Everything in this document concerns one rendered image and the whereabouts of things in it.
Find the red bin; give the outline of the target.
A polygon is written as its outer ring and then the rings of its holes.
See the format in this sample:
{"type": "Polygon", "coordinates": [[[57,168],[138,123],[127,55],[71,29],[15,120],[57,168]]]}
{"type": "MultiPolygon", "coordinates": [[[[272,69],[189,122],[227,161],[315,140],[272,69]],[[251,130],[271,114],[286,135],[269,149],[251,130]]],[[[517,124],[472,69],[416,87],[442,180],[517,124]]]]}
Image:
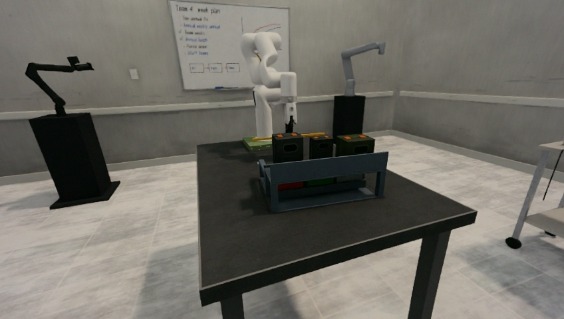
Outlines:
{"type": "Polygon", "coordinates": [[[296,182],[296,183],[286,183],[278,185],[278,191],[286,190],[286,189],[295,189],[303,187],[303,181],[296,182]]]}

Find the green open bin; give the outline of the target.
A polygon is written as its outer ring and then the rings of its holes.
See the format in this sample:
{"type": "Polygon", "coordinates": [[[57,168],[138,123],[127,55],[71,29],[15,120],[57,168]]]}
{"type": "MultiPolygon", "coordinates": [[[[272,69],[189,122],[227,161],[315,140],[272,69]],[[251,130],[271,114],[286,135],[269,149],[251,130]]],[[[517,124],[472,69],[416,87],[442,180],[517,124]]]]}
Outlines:
{"type": "Polygon", "coordinates": [[[327,179],[317,179],[317,180],[311,180],[311,181],[304,181],[303,182],[303,187],[310,187],[310,186],[316,186],[316,185],[325,185],[325,184],[331,184],[334,182],[334,178],[327,178],[327,179]]]}

